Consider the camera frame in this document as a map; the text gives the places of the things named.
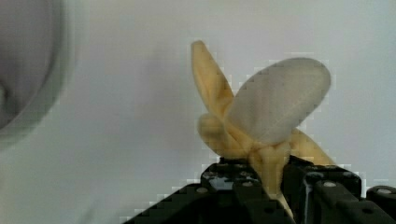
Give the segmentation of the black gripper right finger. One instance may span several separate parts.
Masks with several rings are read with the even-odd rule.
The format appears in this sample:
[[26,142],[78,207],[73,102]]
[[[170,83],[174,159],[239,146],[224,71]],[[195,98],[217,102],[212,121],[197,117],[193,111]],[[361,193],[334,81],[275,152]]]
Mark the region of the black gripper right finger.
[[337,165],[290,157],[282,191],[296,224],[396,224],[395,188],[363,191],[361,178]]

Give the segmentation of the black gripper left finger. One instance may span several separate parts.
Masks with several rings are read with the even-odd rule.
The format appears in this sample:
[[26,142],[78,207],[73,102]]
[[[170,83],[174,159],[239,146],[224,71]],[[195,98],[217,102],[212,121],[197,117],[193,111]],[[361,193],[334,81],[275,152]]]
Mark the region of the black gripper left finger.
[[189,184],[122,224],[295,224],[245,160],[220,159]]

